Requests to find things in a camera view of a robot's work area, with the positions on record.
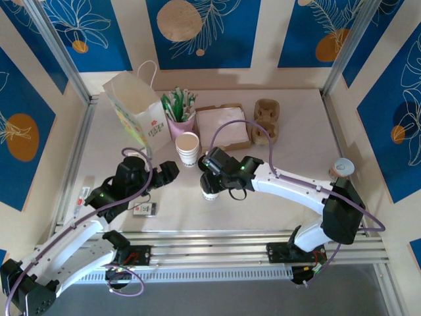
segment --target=paper bag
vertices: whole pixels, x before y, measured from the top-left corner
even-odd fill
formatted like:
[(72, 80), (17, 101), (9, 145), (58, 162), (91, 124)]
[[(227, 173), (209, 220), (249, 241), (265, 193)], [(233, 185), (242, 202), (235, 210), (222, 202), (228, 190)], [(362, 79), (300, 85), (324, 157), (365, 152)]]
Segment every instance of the paper bag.
[(123, 126), (148, 156), (171, 141), (161, 99), (143, 80), (124, 71), (103, 87)]

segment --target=paper cup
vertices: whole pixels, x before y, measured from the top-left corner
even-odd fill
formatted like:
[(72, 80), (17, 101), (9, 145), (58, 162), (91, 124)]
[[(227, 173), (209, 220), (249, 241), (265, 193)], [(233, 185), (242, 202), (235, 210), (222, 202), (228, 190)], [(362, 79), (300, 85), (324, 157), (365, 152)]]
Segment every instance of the paper cup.
[(202, 191), (202, 193), (203, 193), (203, 197), (207, 199), (208, 201), (214, 201), (219, 196), (219, 193), (215, 193), (215, 194), (204, 193), (204, 191)]
[(351, 176), (355, 171), (353, 162), (346, 158), (339, 158), (329, 170), (332, 179), (346, 178)]
[(193, 167), (197, 164), (199, 138), (192, 132), (184, 132), (176, 138), (176, 149), (183, 165)]

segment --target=stack of paper cups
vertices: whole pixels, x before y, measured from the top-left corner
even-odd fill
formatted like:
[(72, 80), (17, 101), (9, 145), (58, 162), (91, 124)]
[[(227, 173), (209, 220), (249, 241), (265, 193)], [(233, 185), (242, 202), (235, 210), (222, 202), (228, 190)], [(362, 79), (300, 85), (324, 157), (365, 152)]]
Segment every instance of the stack of paper cups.
[(199, 138), (192, 132), (184, 132), (176, 138), (176, 149), (183, 165), (192, 167), (197, 163)]

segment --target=small card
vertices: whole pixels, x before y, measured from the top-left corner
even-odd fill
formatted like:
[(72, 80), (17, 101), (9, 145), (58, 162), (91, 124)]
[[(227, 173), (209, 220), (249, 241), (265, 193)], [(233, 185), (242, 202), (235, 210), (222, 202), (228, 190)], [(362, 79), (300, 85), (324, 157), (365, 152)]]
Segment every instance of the small card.
[(157, 214), (156, 203), (134, 203), (133, 215), (155, 216)]

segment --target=bag handle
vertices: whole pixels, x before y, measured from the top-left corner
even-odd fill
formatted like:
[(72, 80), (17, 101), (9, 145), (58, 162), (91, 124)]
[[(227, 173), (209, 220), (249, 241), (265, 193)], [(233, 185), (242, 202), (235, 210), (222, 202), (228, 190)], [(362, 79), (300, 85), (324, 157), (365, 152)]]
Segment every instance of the bag handle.
[(151, 84), (149, 85), (151, 88), (152, 88), (152, 85), (153, 85), (153, 80), (155, 79), (155, 75), (157, 74), (157, 70), (158, 70), (158, 66), (157, 66), (157, 64), (156, 64), (156, 62), (155, 61), (152, 61), (152, 60), (148, 60), (148, 61), (145, 61), (142, 65), (140, 65), (139, 66), (139, 68), (137, 69), (137, 77), (139, 78), (139, 71), (140, 71), (140, 68), (142, 68), (142, 66), (144, 65), (144, 64), (146, 64), (146, 63), (153, 63), (154, 65), (155, 65), (155, 71), (153, 72), (153, 76), (152, 76), (152, 80), (151, 80)]

